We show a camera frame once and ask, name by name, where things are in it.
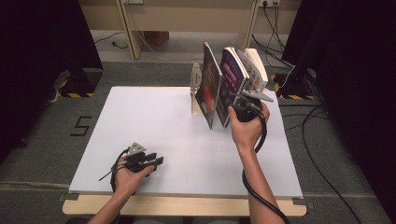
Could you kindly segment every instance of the gray carpet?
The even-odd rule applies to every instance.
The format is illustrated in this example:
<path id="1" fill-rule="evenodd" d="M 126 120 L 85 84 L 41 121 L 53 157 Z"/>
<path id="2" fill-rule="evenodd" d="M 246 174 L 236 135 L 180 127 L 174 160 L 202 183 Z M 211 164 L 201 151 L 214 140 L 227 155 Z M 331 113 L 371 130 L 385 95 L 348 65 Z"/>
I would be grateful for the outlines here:
<path id="1" fill-rule="evenodd" d="M 191 64 L 104 63 L 92 98 L 60 98 L 30 131 L 27 147 L 13 149 L 0 166 L 0 223 L 66 223 L 61 195 L 67 192 L 112 86 L 189 86 Z M 269 67 L 269 74 L 279 72 Z M 320 100 L 279 100 L 280 105 L 320 104 Z M 313 106 L 281 106 L 285 129 L 299 125 Z M 323 106 L 305 125 L 309 152 L 322 173 L 346 198 L 362 223 L 390 223 L 360 168 L 349 158 L 332 116 Z M 78 119 L 84 129 L 75 128 Z M 356 223 L 345 204 L 323 180 L 304 148 L 302 127 L 286 131 L 308 214 L 291 223 Z"/>

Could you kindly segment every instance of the forearm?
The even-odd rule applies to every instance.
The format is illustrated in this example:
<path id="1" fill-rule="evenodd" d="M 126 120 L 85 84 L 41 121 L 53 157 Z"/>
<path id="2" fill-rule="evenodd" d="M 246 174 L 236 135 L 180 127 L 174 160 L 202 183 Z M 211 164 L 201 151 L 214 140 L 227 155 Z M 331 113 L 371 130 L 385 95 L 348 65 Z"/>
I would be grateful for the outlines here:
<path id="1" fill-rule="evenodd" d="M 121 194 L 113 194 L 111 199 L 99 212 L 88 222 L 89 224 L 111 223 L 117 217 L 121 208 L 128 202 L 129 197 Z"/>
<path id="2" fill-rule="evenodd" d="M 253 148 L 248 150 L 238 148 L 238 152 L 249 185 L 266 201 L 278 207 Z M 248 203 L 252 223 L 283 223 L 283 220 L 276 213 L 250 194 L 248 195 Z"/>

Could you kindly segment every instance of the white tabletop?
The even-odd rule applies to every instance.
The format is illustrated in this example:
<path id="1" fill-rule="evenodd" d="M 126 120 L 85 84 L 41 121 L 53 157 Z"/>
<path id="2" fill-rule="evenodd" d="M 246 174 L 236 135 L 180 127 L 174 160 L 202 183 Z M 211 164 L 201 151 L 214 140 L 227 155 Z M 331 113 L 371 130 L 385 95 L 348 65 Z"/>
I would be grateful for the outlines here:
<path id="1" fill-rule="evenodd" d="M 258 154 L 277 198 L 302 198 L 282 117 L 275 99 L 267 103 L 268 134 Z M 209 130 L 204 116 L 191 114 L 190 87 L 113 87 L 70 186 L 70 192 L 111 193 L 109 172 L 133 142 L 164 156 L 137 193 L 159 195 L 246 196 L 242 164 L 231 128 L 215 118 Z"/>

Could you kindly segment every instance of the book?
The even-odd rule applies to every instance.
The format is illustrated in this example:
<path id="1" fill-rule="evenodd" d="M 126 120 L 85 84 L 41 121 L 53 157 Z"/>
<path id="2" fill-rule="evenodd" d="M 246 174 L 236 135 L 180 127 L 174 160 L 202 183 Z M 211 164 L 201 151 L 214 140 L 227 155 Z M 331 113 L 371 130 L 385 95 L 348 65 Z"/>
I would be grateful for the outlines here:
<path id="1" fill-rule="evenodd" d="M 195 94 L 195 99 L 204 114 L 209 129 L 212 129 L 213 119 L 219 98 L 219 86 L 222 77 L 215 55 L 207 42 L 204 43 L 204 66 L 201 85 Z"/>
<path id="2" fill-rule="evenodd" d="M 227 127 L 230 119 L 228 106 L 235 104 L 237 96 L 245 88 L 248 72 L 233 47 L 223 49 L 220 70 L 222 77 L 219 84 L 219 102 L 216 111 L 222 126 Z"/>
<path id="3" fill-rule="evenodd" d="M 238 50 L 237 53 L 249 74 L 249 81 L 245 90 L 264 91 L 268 83 L 268 76 L 257 50 L 245 49 L 245 52 Z"/>

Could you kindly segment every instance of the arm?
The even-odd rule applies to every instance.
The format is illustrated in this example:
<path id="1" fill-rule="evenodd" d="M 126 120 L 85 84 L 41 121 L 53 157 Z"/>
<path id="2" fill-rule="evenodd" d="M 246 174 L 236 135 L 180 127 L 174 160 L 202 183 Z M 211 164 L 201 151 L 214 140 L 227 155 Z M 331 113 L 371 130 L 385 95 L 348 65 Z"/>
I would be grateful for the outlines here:
<path id="1" fill-rule="evenodd" d="M 233 141 L 241 158 L 247 182 L 265 200 L 278 207 L 254 151 L 256 142 L 262 134 L 260 119 L 255 118 L 246 123 L 239 122 L 231 106 L 229 106 L 228 112 L 230 114 Z M 265 121 L 267 121 L 270 112 L 265 104 L 262 104 L 262 114 L 265 116 Z M 282 218 L 250 194 L 248 195 L 248 204 L 251 223 L 283 223 Z"/>
<path id="2" fill-rule="evenodd" d="M 88 222 L 89 224 L 111 223 L 117 217 L 121 208 L 136 192 L 142 179 L 154 170 L 154 166 L 146 167 L 139 173 L 133 173 L 122 168 L 116 174 L 116 192 L 99 212 Z"/>

